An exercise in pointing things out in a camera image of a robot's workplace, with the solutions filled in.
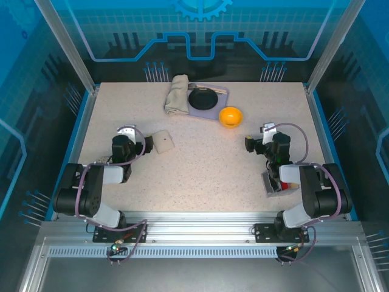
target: purple mat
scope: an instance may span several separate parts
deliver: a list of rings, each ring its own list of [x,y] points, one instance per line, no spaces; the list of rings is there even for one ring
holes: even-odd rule
[[[215,86],[211,84],[205,84],[205,83],[198,83],[198,82],[191,82],[194,84],[198,84],[205,87],[212,87],[212,88],[218,88],[218,89],[224,89],[227,91],[227,93],[217,93],[218,95],[218,103],[211,109],[207,109],[205,111],[195,109],[188,103],[189,108],[189,115],[194,117],[203,117],[205,119],[211,119],[211,120],[219,120],[219,113],[220,111],[225,108],[227,105],[227,99],[229,98],[229,90],[225,87]],[[189,97],[189,94],[192,92],[192,90],[188,90],[187,96]]]

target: black plate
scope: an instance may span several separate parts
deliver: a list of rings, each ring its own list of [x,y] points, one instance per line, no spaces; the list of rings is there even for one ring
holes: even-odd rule
[[[258,223],[254,224],[253,229],[251,230],[252,234],[255,235],[255,242],[256,243],[300,243],[301,242],[301,228],[292,228],[290,231],[292,232],[287,238],[285,238],[283,241],[280,240],[277,236],[277,233],[274,228],[274,224],[265,224],[265,223]],[[309,242],[309,234],[307,233],[304,236],[304,242]]]
[[[197,110],[210,110],[218,103],[218,95],[209,88],[195,88],[189,94],[189,104]]]
[[[135,223],[127,223],[127,227],[134,225]],[[138,227],[135,227],[134,229],[130,229],[129,231],[123,231],[123,232],[116,232],[116,231],[108,231],[106,229],[96,227],[94,234],[93,234],[93,242],[96,243],[114,243],[116,240],[123,238],[127,233],[131,233],[132,236],[127,237],[124,242],[125,243],[135,243],[140,231],[143,228],[143,224],[139,225]],[[145,228],[146,235],[143,235],[140,238],[140,243],[146,242],[146,236],[147,236],[147,225]]]

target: red object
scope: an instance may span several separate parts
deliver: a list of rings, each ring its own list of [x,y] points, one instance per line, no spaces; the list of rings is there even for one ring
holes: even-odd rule
[[[281,189],[287,190],[289,188],[289,185],[286,182],[281,182]]]
[[[127,237],[130,237],[130,236],[132,236],[132,233],[128,233],[128,234],[124,235],[123,239],[126,239]]]

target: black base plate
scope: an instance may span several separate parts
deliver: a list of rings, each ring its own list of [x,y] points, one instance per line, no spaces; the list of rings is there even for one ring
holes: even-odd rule
[[[300,243],[300,234],[303,232],[301,228],[288,229],[290,235],[284,240],[280,240],[275,232],[274,224],[255,224],[252,229],[252,234],[255,235],[256,243]],[[304,235],[304,242],[309,242],[309,234]]]
[[[124,232],[115,232],[115,231],[108,231],[106,229],[96,227],[94,234],[93,234],[93,242],[96,243],[114,243],[116,240],[123,238],[126,234],[131,233],[132,235],[127,237],[124,242],[125,243],[135,243],[140,231],[143,228],[143,224],[139,225],[138,227],[135,227],[133,229],[130,229],[129,231]],[[145,235],[143,235],[140,238],[139,243],[145,243],[147,237],[147,224],[145,228]]]

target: blue border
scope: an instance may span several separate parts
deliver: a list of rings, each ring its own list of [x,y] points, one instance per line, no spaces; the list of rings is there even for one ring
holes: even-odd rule
[[[69,140],[69,144],[67,145],[65,156],[63,158],[60,173],[58,174],[58,179],[57,179],[57,182],[55,183],[54,191],[52,194],[52,199],[54,197],[55,192],[57,191],[57,187],[58,187],[60,180],[62,178],[62,174],[65,170],[65,166],[67,163],[69,163],[69,159],[70,159],[70,156],[72,154],[75,138],[77,137],[78,129],[79,129],[80,124],[81,124],[81,119],[82,119],[83,114],[84,114],[84,110],[85,110],[86,102],[88,101],[88,97],[89,97],[89,93],[87,90],[85,90],[83,102],[81,103],[80,110],[78,111],[78,115],[77,115],[77,118],[75,120],[73,131],[72,131],[72,135],[71,135],[71,138]],[[54,214],[54,209],[53,209],[53,204],[51,202],[49,209],[47,210],[47,213],[46,213],[45,221],[51,221],[53,214]]]
[[[322,120],[324,132],[325,132],[327,140],[328,140],[329,150],[331,151],[332,157],[334,158],[334,162],[339,166],[340,172],[342,173],[343,179],[345,180],[346,185],[347,185],[345,174],[343,173],[342,166],[340,165],[338,153],[336,152],[335,144],[334,144],[334,141],[331,137],[331,132],[329,131],[329,127],[327,124],[326,117],[324,115],[323,107],[322,107],[322,104],[320,103],[320,99],[318,97],[316,89],[314,90],[313,94],[314,94],[317,110],[318,110],[318,113],[320,115],[320,119]],[[352,221],[358,221],[358,216],[357,216],[357,213],[355,212],[354,205],[353,205],[353,208],[351,209],[350,217],[351,217]]]

